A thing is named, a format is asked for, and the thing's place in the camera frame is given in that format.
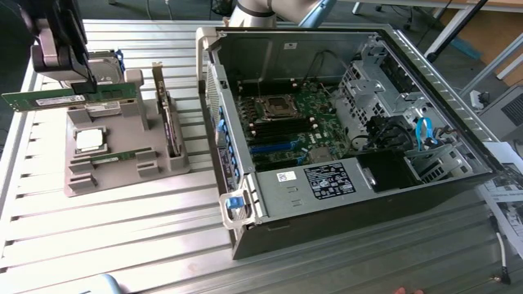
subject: blue cable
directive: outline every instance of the blue cable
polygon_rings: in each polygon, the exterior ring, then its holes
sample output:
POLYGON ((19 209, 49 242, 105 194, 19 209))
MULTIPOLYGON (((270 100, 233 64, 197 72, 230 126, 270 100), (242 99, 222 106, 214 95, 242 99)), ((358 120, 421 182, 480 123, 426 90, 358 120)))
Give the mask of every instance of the blue cable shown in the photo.
POLYGON ((426 138, 430 138, 432 143, 437 144, 437 140, 432 136, 432 122, 429 118, 420 118, 416 123, 416 140, 417 140, 417 151, 422 150, 422 142, 421 142, 421 127, 422 121, 426 121, 426 138))

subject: ram module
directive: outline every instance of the ram module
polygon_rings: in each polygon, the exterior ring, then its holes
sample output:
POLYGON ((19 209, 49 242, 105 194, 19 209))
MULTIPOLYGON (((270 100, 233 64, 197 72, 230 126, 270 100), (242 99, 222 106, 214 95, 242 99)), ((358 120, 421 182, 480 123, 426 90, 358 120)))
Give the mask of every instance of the ram module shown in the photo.
POLYGON ((73 89, 19 92, 1 94, 14 111, 33 111, 69 107, 86 103, 118 101, 135 98, 133 83, 97 85, 97 92, 75 95, 73 89))
POLYGON ((122 152, 117 152, 117 153, 90 156, 89 158, 79 158, 79 159, 71 160, 70 164, 78 164, 85 161, 90 161, 91 164, 103 164, 106 162, 123 161, 123 160, 129 160, 129 159, 135 158, 135 153, 138 153, 141 151, 149 151, 149 150, 151 150, 151 148, 146 147, 146 148, 122 151, 122 152))

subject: barcode sticker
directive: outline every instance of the barcode sticker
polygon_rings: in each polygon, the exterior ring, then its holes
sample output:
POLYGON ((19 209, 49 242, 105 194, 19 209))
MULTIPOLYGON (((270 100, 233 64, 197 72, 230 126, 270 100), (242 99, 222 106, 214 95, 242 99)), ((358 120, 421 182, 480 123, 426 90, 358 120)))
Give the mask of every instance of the barcode sticker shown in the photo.
POLYGON ((296 173, 293 171, 286 171, 285 173, 277 173, 276 177, 278 182, 290 181, 296 179, 296 173))
POLYGON ((54 105, 54 104, 62 104, 62 103, 70 103, 70 102, 78 102, 78 101, 85 101, 85 98, 82 95, 37 99, 35 103, 39 106, 46 106, 46 105, 54 105))
POLYGON ((117 161, 117 157, 111 157, 111 158, 106 158, 106 159, 99 159, 95 160, 93 162, 90 162, 91 164, 103 164, 105 162, 111 162, 111 161, 117 161))
POLYGON ((85 105, 85 110, 87 112, 102 111, 102 110, 109 110, 109 109, 115 109, 115 108, 119 108, 119 103, 117 101, 85 105))

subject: label sticker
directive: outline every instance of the label sticker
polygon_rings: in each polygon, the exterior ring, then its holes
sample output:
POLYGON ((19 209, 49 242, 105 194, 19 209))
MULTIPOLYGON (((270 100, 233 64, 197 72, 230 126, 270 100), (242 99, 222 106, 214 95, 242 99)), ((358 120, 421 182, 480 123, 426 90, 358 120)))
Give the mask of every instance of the label sticker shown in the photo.
POLYGON ((305 168, 304 174, 316 199, 326 199, 356 192, 340 162, 305 168))
POLYGON ((285 182, 296 179, 296 174, 293 171, 286 171, 285 173, 277 173, 276 177, 278 182, 285 182))
POLYGON ((296 48, 297 48, 297 43, 285 43, 284 44, 284 50, 296 49, 296 48))
POLYGON ((115 108, 119 108, 119 103, 117 101, 85 105, 85 110, 87 112, 102 111, 102 110, 109 110, 109 109, 115 109, 115 108))
POLYGON ((111 162, 111 161, 117 161, 117 157, 111 157, 111 158, 106 158, 106 159, 99 159, 95 160, 93 162, 90 162, 91 164, 103 164, 105 162, 111 162))
POLYGON ((66 96, 66 97, 37 99, 35 103, 39 106, 46 106, 46 105, 69 103, 69 102, 78 102, 78 101, 85 101, 85 98, 83 98, 82 95, 73 95, 73 96, 66 96))

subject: cpu socket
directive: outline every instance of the cpu socket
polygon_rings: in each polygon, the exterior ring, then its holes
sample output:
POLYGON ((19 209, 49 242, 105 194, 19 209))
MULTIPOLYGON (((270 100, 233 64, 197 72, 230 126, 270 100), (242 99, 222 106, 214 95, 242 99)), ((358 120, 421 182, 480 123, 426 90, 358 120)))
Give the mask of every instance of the cpu socket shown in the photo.
POLYGON ((255 102, 262 108, 261 119, 265 121, 294 118, 298 115, 290 95, 261 96, 255 102))

